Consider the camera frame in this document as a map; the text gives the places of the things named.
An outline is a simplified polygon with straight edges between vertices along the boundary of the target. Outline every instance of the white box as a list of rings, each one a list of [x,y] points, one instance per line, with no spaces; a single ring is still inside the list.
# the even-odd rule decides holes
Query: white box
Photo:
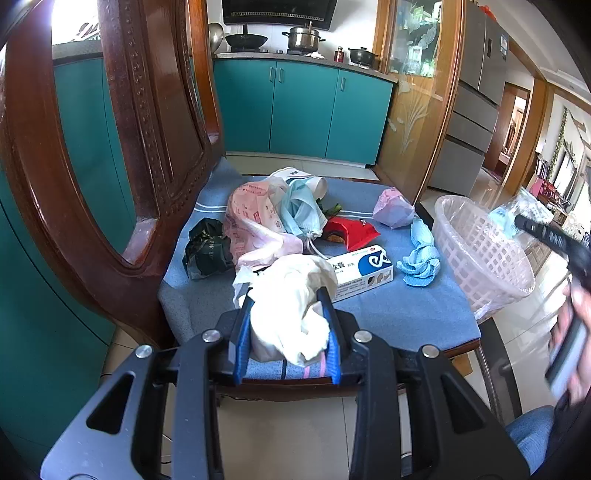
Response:
[[[394,278],[394,266],[379,245],[329,258],[328,262],[335,268],[339,282],[333,301],[348,299]]]

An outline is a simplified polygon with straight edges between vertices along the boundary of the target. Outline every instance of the black pot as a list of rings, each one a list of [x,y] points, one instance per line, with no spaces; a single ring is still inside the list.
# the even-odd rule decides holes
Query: black pot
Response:
[[[353,63],[359,63],[365,67],[373,68],[375,62],[375,53],[371,53],[367,48],[350,48],[349,57]]]
[[[227,35],[226,41],[233,48],[255,49],[261,48],[268,40],[264,35],[248,33],[248,27],[242,26],[242,34]]]

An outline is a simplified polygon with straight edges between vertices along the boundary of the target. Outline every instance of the refrigerator drawer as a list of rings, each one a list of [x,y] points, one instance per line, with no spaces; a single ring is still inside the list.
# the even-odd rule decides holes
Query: refrigerator drawer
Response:
[[[452,112],[447,127],[447,135],[486,152],[491,144],[492,133],[467,118]]]
[[[468,196],[483,162],[484,155],[446,138],[441,146],[429,186]]]
[[[489,102],[465,88],[462,83],[457,86],[454,111],[469,118],[489,132],[495,130],[496,117],[499,112]]]

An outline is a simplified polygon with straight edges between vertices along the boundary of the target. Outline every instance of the sticker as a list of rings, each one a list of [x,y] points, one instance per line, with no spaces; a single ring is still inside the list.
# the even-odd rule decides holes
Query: sticker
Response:
[[[504,60],[507,58],[507,46],[508,46],[507,37],[504,35],[501,35],[501,53],[503,55]]]

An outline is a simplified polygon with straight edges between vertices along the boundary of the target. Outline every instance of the stainless steel pot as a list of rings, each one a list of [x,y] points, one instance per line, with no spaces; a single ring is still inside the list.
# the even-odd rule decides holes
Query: stainless steel pot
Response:
[[[308,53],[317,51],[319,42],[326,40],[320,38],[318,30],[312,28],[312,22],[310,22],[309,27],[290,28],[289,32],[283,32],[283,35],[289,37],[287,40],[289,50],[300,50]]]

